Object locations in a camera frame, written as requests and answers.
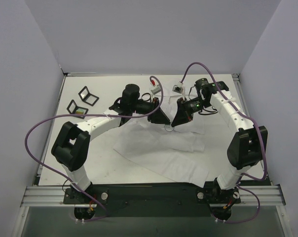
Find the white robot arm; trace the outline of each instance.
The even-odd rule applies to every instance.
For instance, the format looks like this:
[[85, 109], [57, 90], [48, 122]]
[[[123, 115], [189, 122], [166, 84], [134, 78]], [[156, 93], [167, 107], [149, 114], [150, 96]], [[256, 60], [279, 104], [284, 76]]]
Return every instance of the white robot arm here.
[[[220, 81], [218, 85], [224, 95], [233, 101], [225, 83]], [[262, 159], [257, 133], [253, 128], [253, 123], [241, 117], [227, 100], [217, 92], [214, 85], [208, 84], [207, 79], [196, 81], [195, 87], [198, 97], [189, 101], [183, 98], [178, 100], [178, 111], [171, 126], [190, 122], [193, 120], [193, 113], [202, 111], [203, 108], [209, 106], [215, 107], [230, 130], [235, 132], [227, 150], [230, 164], [215, 181], [220, 190], [234, 189], [241, 173], [246, 172]], [[139, 87], [134, 84], [127, 85], [122, 97], [119, 98], [120, 103], [117, 100], [104, 114], [128, 116], [133, 113], [147, 114], [159, 104], [157, 98], [154, 98], [152, 102], [145, 102], [138, 98]], [[128, 119], [125, 118], [96, 117], [77, 124], [70, 122], [64, 124], [52, 148], [52, 154], [63, 165], [72, 181], [81, 189], [86, 190], [91, 185], [83, 165], [90, 141], [112, 128], [125, 124], [127, 121]], [[160, 109], [149, 116], [148, 121], [170, 124], [169, 119]], [[266, 146], [267, 130], [263, 126], [260, 127], [260, 130]]]

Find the white connector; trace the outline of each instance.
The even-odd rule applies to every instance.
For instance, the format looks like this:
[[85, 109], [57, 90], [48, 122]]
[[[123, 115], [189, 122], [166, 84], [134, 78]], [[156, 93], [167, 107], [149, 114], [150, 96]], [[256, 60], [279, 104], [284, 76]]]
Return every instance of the white connector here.
[[181, 83], [181, 82], [179, 81], [178, 84], [176, 84], [176, 85], [173, 86], [172, 91], [173, 91], [173, 92], [176, 92], [176, 93], [179, 93], [179, 94], [182, 94], [182, 92], [183, 92], [183, 83]]
[[153, 87], [150, 88], [150, 92], [152, 95], [156, 95], [161, 91], [160, 85], [154, 85]]

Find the black cable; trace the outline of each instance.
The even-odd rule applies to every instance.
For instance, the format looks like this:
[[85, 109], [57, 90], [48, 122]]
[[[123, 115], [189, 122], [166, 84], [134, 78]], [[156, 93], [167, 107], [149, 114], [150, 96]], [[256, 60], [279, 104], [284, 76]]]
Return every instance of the black cable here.
[[64, 191], [64, 193], [66, 193], [66, 191], [64, 190], [64, 185], [66, 184], [67, 181], [68, 181], [68, 179], [65, 180], [64, 184], [61, 187], [61, 189], [62, 189], [62, 191]]
[[189, 97], [189, 95], [190, 95], [190, 93], [192, 92], [192, 89], [195, 87], [195, 85], [194, 86], [192, 86], [190, 89], [189, 89], [189, 93], [188, 93], [188, 98], [191, 100], [191, 98]]
[[203, 110], [206, 111], [206, 112], [209, 112], [209, 113], [218, 112], [217, 110], [213, 110], [213, 111], [209, 111], [209, 110], [207, 110], [207, 109], [203, 109]]
[[[143, 99], [143, 96], [144, 96], [144, 95], [148, 95], [148, 96], [149, 96], [149, 99], [148, 99], [148, 100], [144, 100], [144, 99]], [[145, 102], [148, 102], [148, 101], [151, 102], [151, 94], [147, 92], [147, 93], [145, 93], [145, 94], [143, 94], [143, 95], [141, 96], [141, 99], [142, 99], [143, 101], [145, 101]]]
[[214, 113], [209, 113], [209, 114], [203, 114], [201, 111], [198, 112], [199, 115], [203, 115], [203, 116], [206, 116], [206, 115], [215, 115], [215, 114], [217, 114], [217, 113], [218, 113], [218, 111], [216, 111], [216, 112], [214, 112]]

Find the metal extrusion frame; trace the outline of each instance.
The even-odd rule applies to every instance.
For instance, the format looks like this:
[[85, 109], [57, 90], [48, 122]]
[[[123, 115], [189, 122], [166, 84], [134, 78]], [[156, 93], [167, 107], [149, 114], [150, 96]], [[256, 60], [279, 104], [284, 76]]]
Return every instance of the metal extrusion frame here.
[[[283, 206], [285, 201], [279, 186], [242, 186], [255, 193], [262, 206]], [[238, 206], [257, 206], [257, 199], [249, 192], [239, 190], [240, 204]], [[89, 204], [64, 204], [64, 195], [60, 186], [32, 186], [27, 187], [21, 203], [21, 207], [88, 207]]]

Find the clear glass panel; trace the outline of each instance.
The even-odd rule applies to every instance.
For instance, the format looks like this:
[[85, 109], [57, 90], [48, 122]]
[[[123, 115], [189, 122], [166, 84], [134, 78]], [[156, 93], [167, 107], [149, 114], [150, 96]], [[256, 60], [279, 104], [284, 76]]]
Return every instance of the clear glass panel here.
[[69, 106], [69, 111], [73, 114], [75, 112], [75, 103], [72, 102], [71, 105]]
[[80, 96], [82, 97], [82, 99], [84, 99], [86, 97], [86, 95], [89, 93], [88, 89], [84, 89], [81, 93]]
[[86, 102], [89, 103], [89, 104], [93, 104], [95, 101], [96, 101], [96, 97], [90, 95], [87, 99], [86, 99]]
[[[233, 208], [231, 220], [249, 218], [256, 207]], [[273, 206], [261, 207], [253, 221], [243, 224], [215, 223], [212, 217], [154, 218], [112, 217], [82, 225], [75, 223], [73, 207], [31, 207], [24, 226], [24, 237], [283, 237], [284, 233]]]

